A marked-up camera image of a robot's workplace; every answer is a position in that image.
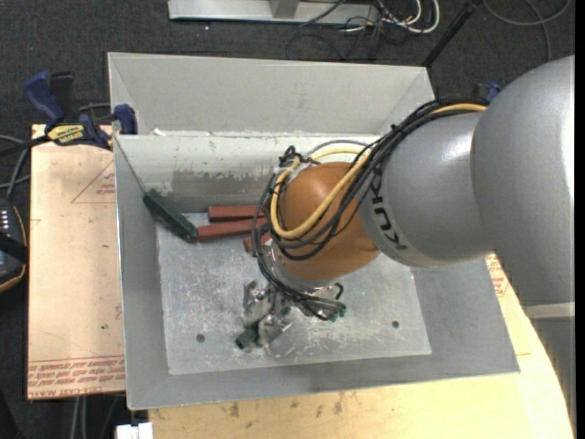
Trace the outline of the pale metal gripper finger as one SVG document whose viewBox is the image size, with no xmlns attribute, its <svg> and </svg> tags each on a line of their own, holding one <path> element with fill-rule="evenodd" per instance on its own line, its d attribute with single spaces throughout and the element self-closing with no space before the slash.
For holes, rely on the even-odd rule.
<svg viewBox="0 0 585 439">
<path fill-rule="evenodd" d="M 257 326 L 257 347 L 269 348 L 271 343 L 284 334 L 292 325 L 289 316 L 266 315 Z"/>
<path fill-rule="evenodd" d="M 260 322 L 271 310 L 271 293 L 256 280 L 244 284 L 242 323 L 252 327 Z"/>
</svg>

